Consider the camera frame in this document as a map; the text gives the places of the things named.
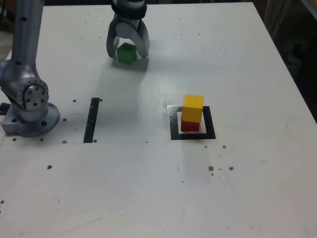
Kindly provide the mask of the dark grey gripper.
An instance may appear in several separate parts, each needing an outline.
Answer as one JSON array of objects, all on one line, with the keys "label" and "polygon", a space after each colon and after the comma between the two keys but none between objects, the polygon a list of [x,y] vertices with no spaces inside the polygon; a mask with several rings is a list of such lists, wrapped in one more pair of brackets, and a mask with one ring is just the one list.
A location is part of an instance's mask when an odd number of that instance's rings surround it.
[{"label": "dark grey gripper", "polygon": [[115,56],[119,42],[118,37],[131,40],[136,47],[137,53],[142,58],[148,56],[150,48],[149,34],[144,22],[140,19],[128,19],[119,15],[114,15],[109,24],[106,39],[106,50],[110,58]]}]

